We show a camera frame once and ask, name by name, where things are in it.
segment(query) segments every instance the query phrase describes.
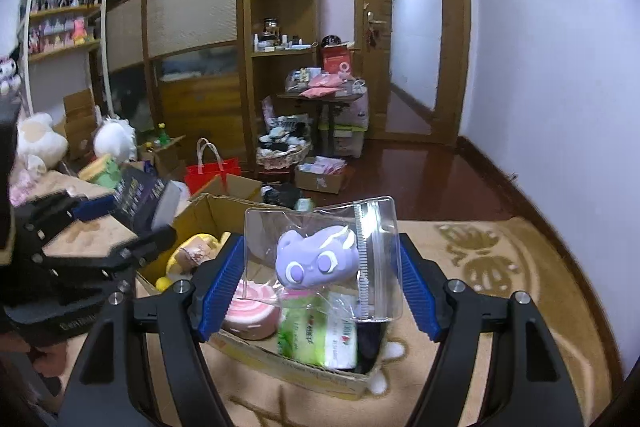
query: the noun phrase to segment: book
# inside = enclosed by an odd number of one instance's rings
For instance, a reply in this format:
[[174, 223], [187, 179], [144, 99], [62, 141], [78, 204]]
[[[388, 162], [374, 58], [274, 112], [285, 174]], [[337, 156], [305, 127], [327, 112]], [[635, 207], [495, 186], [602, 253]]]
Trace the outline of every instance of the book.
[[180, 201], [180, 188], [174, 182], [129, 166], [122, 170], [115, 190], [111, 215], [134, 233], [173, 222]]

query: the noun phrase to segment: metal screw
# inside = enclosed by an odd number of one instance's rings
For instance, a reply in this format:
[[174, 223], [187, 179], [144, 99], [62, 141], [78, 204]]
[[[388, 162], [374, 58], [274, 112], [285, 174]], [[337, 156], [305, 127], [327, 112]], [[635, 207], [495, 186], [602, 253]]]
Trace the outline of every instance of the metal screw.
[[118, 290], [123, 293], [128, 292], [129, 288], [131, 288], [131, 285], [127, 281], [120, 281], [118, 283]]
[[460, 279], [451, 279], [447, 283], [447, 286], [449, 286], [449, 289], [453, 293], [462, 293], [466, 288], [466, 284], [463, 283]]
[[122, 301], [124, 301], [124, 295], [120, 292], [114, 292], [111, 295], [109, 295], [108, 301], [109, 301], [109, 304], [117, 306]]
[[529, 304], [531, 302], [531, 297], [527, 292], [516, 292], [513, 297], [518, 304]]
[[174, 284], [174, 292], [187, 293], [191, 289], [191, 283], [185, 279], [181, 279]]

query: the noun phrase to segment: blue gripper pad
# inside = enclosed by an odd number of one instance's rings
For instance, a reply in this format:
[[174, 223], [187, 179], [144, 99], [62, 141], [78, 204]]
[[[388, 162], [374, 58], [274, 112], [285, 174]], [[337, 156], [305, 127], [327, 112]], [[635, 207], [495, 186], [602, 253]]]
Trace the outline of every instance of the blue gripper pad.
[[191, 282], [189, 318], [199, 341], [219, 331], [244, 272], [244, 236], [232, 233], [215, 259], [201, 264]]
[[91, 200], [81, 201], [73, 209], [74, 219], [80, 221], [92, 221], [98, 217], [106, 216], [113, 210], [115, 206], [115, 198], [113, 194], [100, 196]]
[[446, 301], [444, 285], [447, 278], [440, 267], [424, 259], [409, 236], [400, 234], [402, 291], [420, 331], [433, 342], [446, 336], [453, 309]]

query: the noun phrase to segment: red box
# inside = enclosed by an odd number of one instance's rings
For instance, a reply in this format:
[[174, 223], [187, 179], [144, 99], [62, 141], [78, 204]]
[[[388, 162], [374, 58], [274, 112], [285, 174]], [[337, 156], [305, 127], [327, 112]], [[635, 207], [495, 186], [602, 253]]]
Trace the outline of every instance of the red box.
[[351, 73], [351, 52], [346, 44], [322, 48], [322, 68], [327, 73]]

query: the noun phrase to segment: clear plastic bag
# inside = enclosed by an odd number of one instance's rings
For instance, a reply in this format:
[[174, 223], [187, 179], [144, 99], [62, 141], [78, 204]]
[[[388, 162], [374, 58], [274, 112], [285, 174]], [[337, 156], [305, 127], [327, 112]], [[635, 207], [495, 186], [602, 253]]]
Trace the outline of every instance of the clear plastic bag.
[[[249, 208], [244, 237], [244, 279], [272, 290], [261, 293], [268, 295], [261, 302], [281, 308], [319, 303], [315, 309], [357, 322], [390, 321], [402, 314], [400, 243], [391, 197], [305, 213]], [[329, 299], [329, 292], [355, 299]]]

